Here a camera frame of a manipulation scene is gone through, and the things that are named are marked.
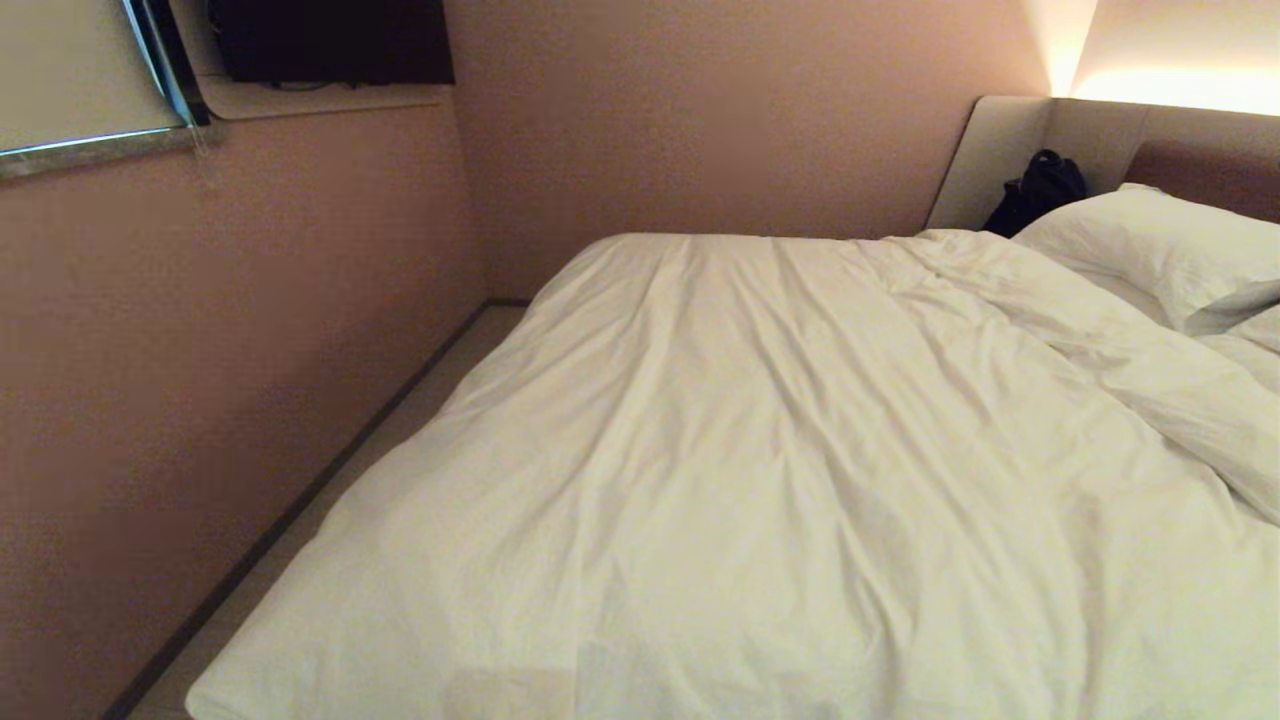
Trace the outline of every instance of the floor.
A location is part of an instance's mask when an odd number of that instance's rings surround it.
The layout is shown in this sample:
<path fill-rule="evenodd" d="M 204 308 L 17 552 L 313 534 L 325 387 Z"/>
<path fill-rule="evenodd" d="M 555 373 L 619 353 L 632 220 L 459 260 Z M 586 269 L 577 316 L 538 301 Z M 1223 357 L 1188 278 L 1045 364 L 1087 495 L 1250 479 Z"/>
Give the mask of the floor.
<path fill-rule="evenodd" d="M 288 532 L 253 566 L 236 592 L 214 614 L 212 619 L 196 634 L 191 644 L 178 656 L 169 670 L 151 688 L 131 720 L 188 720 L 182 707 L 187 688 L 205 671 L 205 667 L 230 641 L 253 606 L 266 594 L 271 583 L 284 571 L 293 556 L 320 528 L 320 521 L 333 503 L 374 462 L 397 445 L 408 439 L 444 405 L 458 382 L 484 360 L 516 327 L 525 311 L 522 307 L 489 307 L 470 331 L 449 350 L 440 363 L 422 379 L 413 392 L 379 425 L 378 430 L 360 447 L 351 461 L 329 482 L 306 511 L 289 527 Z"/>

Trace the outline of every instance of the window frame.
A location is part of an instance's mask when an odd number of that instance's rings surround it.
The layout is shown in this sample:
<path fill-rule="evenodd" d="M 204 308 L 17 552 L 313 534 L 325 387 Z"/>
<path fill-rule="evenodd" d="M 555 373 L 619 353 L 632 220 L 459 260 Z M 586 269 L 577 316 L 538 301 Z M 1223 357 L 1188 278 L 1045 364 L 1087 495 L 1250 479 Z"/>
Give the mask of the window frame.
<path fill-rule="evenodd" d="M 129 17 L 138 53 L 184 124 L 0 150 L 0 181 L 212 143 L 220 127 L 200 94 L 169 0 L 116 0 Z"/>

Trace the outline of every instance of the window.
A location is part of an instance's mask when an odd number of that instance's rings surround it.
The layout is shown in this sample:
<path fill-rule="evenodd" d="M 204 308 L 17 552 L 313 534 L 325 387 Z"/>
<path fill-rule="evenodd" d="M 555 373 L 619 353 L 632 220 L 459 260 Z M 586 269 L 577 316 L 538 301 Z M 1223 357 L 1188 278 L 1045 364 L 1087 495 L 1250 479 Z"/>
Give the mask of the window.
<path fill-rule="evenodd" d="M 210 122 L 166 0 L 0 3 L 0 177 L 191 145 Z"/>

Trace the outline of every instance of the baseboard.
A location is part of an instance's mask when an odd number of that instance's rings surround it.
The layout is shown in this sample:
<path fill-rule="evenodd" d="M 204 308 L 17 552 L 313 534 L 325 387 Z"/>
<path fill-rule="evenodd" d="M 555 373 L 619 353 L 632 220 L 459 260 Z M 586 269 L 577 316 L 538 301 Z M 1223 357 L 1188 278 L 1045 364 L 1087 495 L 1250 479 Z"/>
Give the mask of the baseboard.
<path fill-rule="evenodd" d="M 189 643 L 191 639 L 196 637 L 196 633 L 205 626 L 205 623 L 214 616 L 214 612 L 216 612 L 218 609 L 227 602 L 227 598 L 230 597 L 230 594 L 241 584 L 241 580 L 243 580 L 244 577 L 248 575 L 250 570 L 253 569 L 253 565 L 257 565 L 257 561 L 266 555 L 278 539 L 280 539 L 280 536 L 289 529 L 289 525 L 292 525 L 293 521 L 302 515 L 302 511 L 306 510 L 307 506 L 311 505 L 311 501 L 320 495 L 320 491 L 329 484 L 329 480 L 338 474 L 338 470 L 340 470 L 342 466 L 351 460 L 356 451 L 360 450 L 360 446 L 362 446 L 365 441 L 374 434 L 374 430 L 376 430 L 378 427 L 381 425 L 397 407 L 399 407 L 401 402 L 403 402 L 404 398 L 413 392 L 413 388 L 417 387 L 417 384 L 422 382 L 422 378 L 425 378 L 426 374 L 440 363 L 444 355 L 452 350 L 460 340 L 462 340 L 462 336 L 466 334 L 472 325 L 475 325 L 476 320 L 480 319 L 480 315 L 483 315 L 485 310 L 489 307 L 527 306 L 529 301 L 526 300 L 490 299 L 481 302 L 480 306 L 476 307 L 466 320 L 463 320 L 462 325 L 453 331 L 453 334 L 451 334 L 449 338 L 445 340 L 430 357 L 428 357 L 426 363 L 424 363 L 422 366 L 419 368 L 419 370 L 413 373 L 413 375 L 406 380 L 399 389 L 396 391 L 396 395 L 393 395 L 390 400 L 388 400 L 378 410 L 378 413 L 367 423 L 365 423 L 365 427 L 362 427 L 356 437 L 347 443 L 347 447 L 344 447 L 342 452 L 339 452 L 338 456 L 334 457 L 329 465 L 326 465 L 325 469 L 321 470 L 314 480 L 311 480 L 310 484 L 307 484 L 306 489 L 303 489 L 302 493 L 298 495 L 292 503 L 289 503 L 289 507 L 285 509 L 279 518 L 276 518 L 275 523 L 273 523 L 271 527 L 262 533 L 257 542 L 248 548 L 248 552 L 241 557 L 239 562 L 237 562 L 236 566 L 227 573 L 221 582 L 214 587 L 212 592 L 205 597 L 204 602 L 200 603 L 196 611 L 187 618 L 178 630 L 164 643 L 160 651 L 146 664 L 146 666 L 142 667 L 142 671 L 138 673 L 132 683 L 129 683 L 129 687 L 125 688 L 115 702 L 113 702 L 106 710 L 106 712 L 102 714 L 102 720 L 125 720 L 129 714 L 133 712 L 133 708 L 142 702 L 142 698 L 146 697 L 147 692 L 151 691 L 151 687 L 156 684 L 160 675 L 163 675 L 169 665 L 177 660 L 178 655 L 180 655 L 187 647 L 187 643 Z"/>

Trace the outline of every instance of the headboard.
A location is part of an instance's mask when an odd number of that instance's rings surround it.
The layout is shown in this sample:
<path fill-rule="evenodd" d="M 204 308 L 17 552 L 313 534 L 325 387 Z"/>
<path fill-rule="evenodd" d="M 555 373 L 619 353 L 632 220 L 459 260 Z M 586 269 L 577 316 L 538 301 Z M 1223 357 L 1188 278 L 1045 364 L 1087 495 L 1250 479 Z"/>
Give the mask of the headboard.
<path fill-rule="evenodd" d="M 1174 197 L 1280 223 L 1280 160 L 1153 140 L 1138 147 L 1124 178 Z"/>
<path fill-rule="evenodd" d="M 1280 117 L 987 96 L 974 106 L 925 227 L 982 227 L 1004 181 L 1020 177 L 1041 147 L 1074 159 L 1094 195 L 1128 179 L 1272 222 L 1280 214 Z"/>

